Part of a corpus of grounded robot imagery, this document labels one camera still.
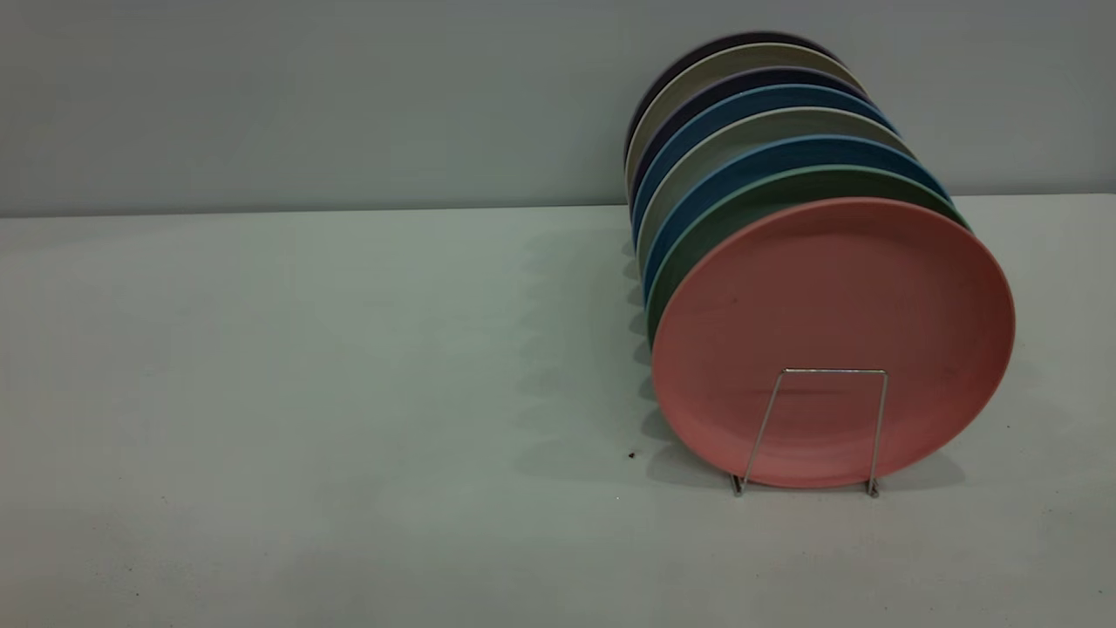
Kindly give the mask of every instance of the gray wall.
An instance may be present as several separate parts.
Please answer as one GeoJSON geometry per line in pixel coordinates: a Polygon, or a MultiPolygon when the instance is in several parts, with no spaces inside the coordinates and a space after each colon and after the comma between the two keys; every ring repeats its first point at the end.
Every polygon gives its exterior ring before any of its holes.
{"type": "Polygon", "coordinates": [[[954,193],[1113,191],[1113,4],[0,0],[0,213],[622,202],[646,85],[756,28],[840,55],[954,193]]]}

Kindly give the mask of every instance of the wire plate stand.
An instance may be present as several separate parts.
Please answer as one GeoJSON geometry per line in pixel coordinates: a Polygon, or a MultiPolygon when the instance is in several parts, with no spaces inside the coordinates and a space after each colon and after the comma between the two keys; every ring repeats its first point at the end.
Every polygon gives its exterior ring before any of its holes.
{"type": "Polygon", "coordinates": [[[760,451],[760,443],[763,441],[763,431],[767,429],[768,421],[771,418],[771,409],[775,408],[775,399],[782,388],[782,378],[787,375],[807,374],[830,374],[830,375],[853,375],[853,376],[883,376],[884,384],[879,389],[879,410],[876,413],[876,438],[872,445],[872,466],[868,471],[868,482],[865,483],[865,491],[868,496],[875,499],[879,496],[879,483],[876,481],[876,458],[879,455],[879,433],[884,427],[884,404],[887,402],[887,371],[883,369],[783,369],[775,380],[775,388],[771,389],[771,397],[768,398],[767,412],[763,413],[763,423],[760,424],[760,432],[756,435],[756,444],[752,445],[752,453],[748,456],[748,464],[744,466],[744,476],[740,477],[729,474],[732,482],[732,493],[740,497],[748,489],[748,480],[752,475],[752,463],[756,462],[756,454],[760,451]]]}

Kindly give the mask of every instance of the green plate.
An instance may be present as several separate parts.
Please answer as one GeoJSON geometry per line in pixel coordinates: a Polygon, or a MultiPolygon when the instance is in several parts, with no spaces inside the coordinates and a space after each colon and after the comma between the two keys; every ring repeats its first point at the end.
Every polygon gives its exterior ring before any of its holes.
{"type": "Polygon", "coordinates": [[[906,201],[964,224],[956,209],[925,185],[885,170],[856,165],[817,165],[790,170],[742,187],[710,207],[686,229],[666,253],[647,300],[647,344],[663,310],[690,269],[716,244],[741,228],[779,210],[840,196],[876,196],[906,201]]]}
{"type": "Polygon", "coordinates": [[[647,262],[647,252],[658,226],[683,196],[711,172],[730,161],[770,144],[802,135],[849,135],[879,142],[915,158],[903,139],[889,128],[863,115],[828,107],[787,107],[752,115],[713,133],[690,149],[663,176],[643,212],[636,238],[639,268],[647,262]]]}

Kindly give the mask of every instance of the pink plate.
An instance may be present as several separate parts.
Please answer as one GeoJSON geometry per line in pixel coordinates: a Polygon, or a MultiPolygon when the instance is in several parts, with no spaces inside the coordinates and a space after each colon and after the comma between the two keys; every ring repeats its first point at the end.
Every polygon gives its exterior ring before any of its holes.
{"type": "MultiPolygon", "coordinates": [[[[902,201],[829,199],[758,220],[702,258],[663,313],[652,376],[679,437],[743,475],[782,369],[884,369],[882,477],[972,423],[1014,332],[1008,281],[963,226],[902,201]]],[[[786,376],[751,480],[866,481],[881,384],[786,376]]]]}

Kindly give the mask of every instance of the beige plate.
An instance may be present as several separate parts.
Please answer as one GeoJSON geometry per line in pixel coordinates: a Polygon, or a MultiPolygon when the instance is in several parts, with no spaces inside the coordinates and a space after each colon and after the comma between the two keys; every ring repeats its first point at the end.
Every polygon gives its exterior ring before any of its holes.
{"type": "Polygon", "coordinates": [[[722,78],[772,66],[805,67],[825,71],[867,94],[845,66],[809,48],[790,44],[749,44],[722,50],[705,57],[674,77],[674,80],[667,83],[666,87],[647,106],[647,110],[644,112],[632,134],[627,160],[624,163],[624,180],[627,183],[627,189],[632,189],[635,165],[638,163],[639,156],[643,155],[644,148],[647,147],[652,135],[676,108],[722,78]]]}
{"type": "Polygon", "coordinates": [[[802,135],[850,135],[879,142],[914,158],[902,139],[886,126],[862,115],[826,107],[788,107],[763,112],[730,124],[690,149],[666,173],[647,202],[636,238],[638,268],[643,270],[655,233],[671,210],[709,174],[754,148],[802,135]]]}

